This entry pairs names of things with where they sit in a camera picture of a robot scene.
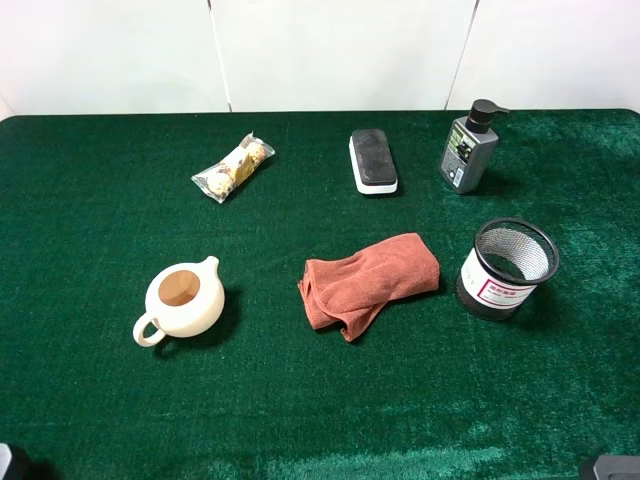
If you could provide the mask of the wooden teapot lid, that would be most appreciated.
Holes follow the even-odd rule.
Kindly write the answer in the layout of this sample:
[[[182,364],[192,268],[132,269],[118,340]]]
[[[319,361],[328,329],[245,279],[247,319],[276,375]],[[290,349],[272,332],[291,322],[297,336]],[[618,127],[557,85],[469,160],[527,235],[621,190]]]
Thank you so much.
[[[190,270],[175,271],[159,285],[158,297],[169,306],[182,306],[191,302],[200,289],[199,277]]]

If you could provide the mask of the clear bag of snacks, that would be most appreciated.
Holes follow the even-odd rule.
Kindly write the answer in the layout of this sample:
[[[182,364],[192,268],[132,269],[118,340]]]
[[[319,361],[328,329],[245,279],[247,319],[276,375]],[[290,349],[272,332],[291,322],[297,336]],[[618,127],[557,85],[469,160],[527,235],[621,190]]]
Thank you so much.
[[[222,204],[266,159],[274,155],[275,149],[271,145],[249,133],[222,160],[193,175],[191,180],[207,197]]]

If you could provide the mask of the rust orange cloth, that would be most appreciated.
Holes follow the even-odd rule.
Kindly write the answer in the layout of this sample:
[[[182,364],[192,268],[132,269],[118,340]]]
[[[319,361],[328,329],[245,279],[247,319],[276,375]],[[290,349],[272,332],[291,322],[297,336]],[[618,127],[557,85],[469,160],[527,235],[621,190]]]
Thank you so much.
[[[356,340],[390,302],[439,288],[440,264],[421,237],[404,233],[338,260],[308,259],[298,283],[314,330],[342,325]]]

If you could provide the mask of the black and white board eraser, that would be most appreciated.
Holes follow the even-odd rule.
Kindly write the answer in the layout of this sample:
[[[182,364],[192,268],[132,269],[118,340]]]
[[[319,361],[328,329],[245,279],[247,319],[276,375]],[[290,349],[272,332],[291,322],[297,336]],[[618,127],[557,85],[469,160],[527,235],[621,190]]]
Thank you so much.
[[[386,134],[381,129],[352,132],[349,154],[357,190],[363,195],[394,194],[398,175]]]

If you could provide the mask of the black mesh pen holder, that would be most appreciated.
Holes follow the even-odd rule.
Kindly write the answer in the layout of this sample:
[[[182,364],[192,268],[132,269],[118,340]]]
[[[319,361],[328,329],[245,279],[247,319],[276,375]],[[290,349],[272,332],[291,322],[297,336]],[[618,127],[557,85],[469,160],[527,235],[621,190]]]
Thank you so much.
[[[478,318],[506,321],[558,267],[558,249],[547,233],[519,218],[498,217],[475,234],[456,278],[456,297]]]

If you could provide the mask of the green felt table cover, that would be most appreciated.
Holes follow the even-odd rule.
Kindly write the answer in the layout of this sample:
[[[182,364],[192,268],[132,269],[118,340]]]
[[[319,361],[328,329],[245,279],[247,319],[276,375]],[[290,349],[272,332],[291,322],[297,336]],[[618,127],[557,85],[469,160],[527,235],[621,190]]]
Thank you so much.
[[[512,111],[477,191],[438,162],[450,112],[15,116],[1,124],[1,438],[49,479],[573,478],[639,451],[639,117]],[[385,132],[394,194],[363,195],[353,131]],[[191,177],[249,133],[275,149],[219,204]],[[555,275],[469,313],[480,227],[547,233]],[[298,283],[404,233],[439,288],[348,342]],[[219,259],[220,318],[142,347],[165,268]]]

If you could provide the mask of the grey pump dispenser bottle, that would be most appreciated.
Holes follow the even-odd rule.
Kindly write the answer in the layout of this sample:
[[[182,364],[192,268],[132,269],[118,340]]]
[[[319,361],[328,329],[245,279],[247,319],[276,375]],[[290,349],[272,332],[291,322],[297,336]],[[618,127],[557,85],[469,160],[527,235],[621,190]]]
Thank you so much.
[[[459,195],[475,190],[499,142],[491,124],[498,113],[509,109],[488,99],[477,99],[465,117],[453,121],[439,171]]]

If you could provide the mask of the cream ceramic teapot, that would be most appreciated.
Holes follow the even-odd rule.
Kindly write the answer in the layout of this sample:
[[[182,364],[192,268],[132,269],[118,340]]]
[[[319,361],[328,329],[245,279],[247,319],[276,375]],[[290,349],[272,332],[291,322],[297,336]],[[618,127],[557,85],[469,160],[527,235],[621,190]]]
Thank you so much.
[[[132,335],[142,347],[157,345],[166,336],[197,336],[220,318],[225,304],[225,291],[218,275],[219,259],[208,256],[203,261],[184,262],[162,270],[150,283],[145,295],[145,313],[136,321]],[[169,306],[160,301],[158,288],[169,274],[190,270],[200,279],[196,297],[182,306]]]

